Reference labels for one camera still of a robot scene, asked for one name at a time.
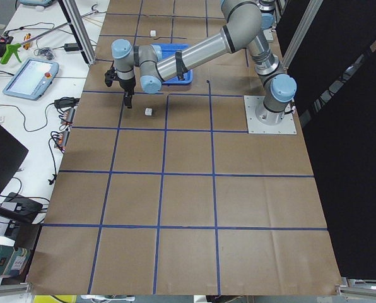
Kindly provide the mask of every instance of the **blue tray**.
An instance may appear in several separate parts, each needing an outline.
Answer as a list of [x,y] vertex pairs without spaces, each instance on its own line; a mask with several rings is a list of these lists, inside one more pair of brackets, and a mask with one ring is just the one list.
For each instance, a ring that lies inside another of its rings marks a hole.
[[[164,44],[164,43],[158,43],[153,45],[159,45],[162,48],[163,52],[163,59],[174,56],[176,51],[182,51],[183,49],[186,49],[190,45],[188,44]],[[163,82],[163,85],[188,85],[192,82],[194,79],[192,70],[188,71],[188,73],[184,74],[184,80],[178,80],[177,77],[174,77],[172,79],[167,80],[166,82]]]

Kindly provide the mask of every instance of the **tablet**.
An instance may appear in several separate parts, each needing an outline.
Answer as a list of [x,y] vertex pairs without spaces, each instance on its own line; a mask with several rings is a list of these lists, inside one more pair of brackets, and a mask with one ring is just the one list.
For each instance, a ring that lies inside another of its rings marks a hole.
[[41,97],[59,70],[56,62],[28,58],[3,90],[5,95],[36,100]]

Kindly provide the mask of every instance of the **green tool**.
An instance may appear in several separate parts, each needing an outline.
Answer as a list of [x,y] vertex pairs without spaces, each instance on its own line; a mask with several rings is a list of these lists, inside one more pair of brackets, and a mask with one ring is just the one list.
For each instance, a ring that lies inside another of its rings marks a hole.
[[[87,17],[87,16],[90,16],[92,14],[95,14],[95,13],[98,13],[98,11],[96,9],[93,9],[92,11],[88,12],[87,14],[84,14],[83,16],[81,16],[82,18],[84,17]],[[33,42],[39,38],[42,38],[43,36],[47,35],[48,33],[51,33],[53,32],[54,30],[58,30],[62,27],[65,27],[66,25],[68,25],[68,23],[63,23],[61,25],[58,25],[57,27],[54,27],[54,28],[51,28],[50,30],[47,30],[46,32],[44,33],[41,33],[40,35],[37,35],[35,37],[32,37],[32,38],[29,38],[27,40],[24,40],[22,43],[16,43],[16,44],[6,44],[6,52],[4,53],[3,57],[0,59],[0,64],[7,64],[11,58],[11,55],[15,55],[18,62],[21,63],[21,59],[18,55],[18,49],[25,45],[25,44],[28,44],[30,42]]]

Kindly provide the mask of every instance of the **white table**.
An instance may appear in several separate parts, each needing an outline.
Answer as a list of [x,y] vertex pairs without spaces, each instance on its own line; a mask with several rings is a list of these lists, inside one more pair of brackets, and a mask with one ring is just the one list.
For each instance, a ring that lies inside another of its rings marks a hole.
[[[99,11],[106,11],[110,0],[76,0],[80,14],[83,15],[91,10],[91,6],[98,2],[96,9]],[[105,14],[91,15],[89,18],[96,20],[94,23],[84,20],[88,35],[93,41],[97,41],[100,35],[102,22]],[[51,22],[55,26],[66,22],[62,10],[57,2],[51,7],[45,8],[43,11],[37,11],[31,6],[20,5],[12,20],[6,27],[7,30],[18,28],[20,26],[29,25],[38,22]],[[50,27],[50,25],[41,24],[36,27]],[[62,28],[70,32],[68,26]],[[44,32],[45,30],[22,30],[11,32],[10,35],[14,37],[12,43],[22,42],[26,33],[31,33],[32,37]],[[39,47],[60,47],[65,43],[75,42],[73,35],[54,31],[38,41]],[[20,50],[20,58],[22,61],[28,57],[35,57],[34,50],[37,48],[35,42],[28,50]],[[27,129],[36,129],[45,124],[44,110],[46,106],[52,103],[55,99],[67,97],[80,97],[83,91],[83,86],[88,74],[88,66],[84,62],[80,53],[72,54],[66,53],[63,49],[57,49],[55,53],[55,62],[59,63],[59,72],[57,77],[53,80],[52,85],[48,88],[46,93],[36,101],[25,100],[16,97],[10,97],[2,93],[3,88],[10,80],[10,76],[0,74],[0,104],[16,105],[26,116]],[[16,73],[20,68],[21,63],[13,56],[6,65],[0,64],[0,70],[10,73]],[[1,125],[9,131],[15,138],[17,138],[23,145],[25,145],[29,152],[21,165],[21,172],[17,172],[15,177],[19,178],[23,183],[23,189],[20,194],[22,196],[41,196],[47,199],[50,198],[53,190],[53,185],[49,185],[48,179],[52,178],[54,173],[54,163],[52,155],[48,147],[48,140],[51,131],[58,131],[60,126],[60,119],[58,113],[53,105],[47,111],[48,125],[46,128],[28,133],[23,128],[23,117],[14,107],[0,107],[0,117],[4,118]],[[53,149],[54,157],[59,169],[62,153]],[[7,195],[10,192],[17,192],[20,184],[17,180],[12,179],[6,186],[2,195]],[[34,222],[39,222],[44,215],[37,216]],[[14,241],[5,237],[0,237],[0,244],[13,245]]]

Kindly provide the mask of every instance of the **tablet screen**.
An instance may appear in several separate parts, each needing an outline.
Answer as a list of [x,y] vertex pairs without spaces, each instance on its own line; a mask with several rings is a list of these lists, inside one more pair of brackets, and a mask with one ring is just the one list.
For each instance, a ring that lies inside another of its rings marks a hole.
[[51,67],[52,65],[46,62],[29,61],[7,91],[31,95]]

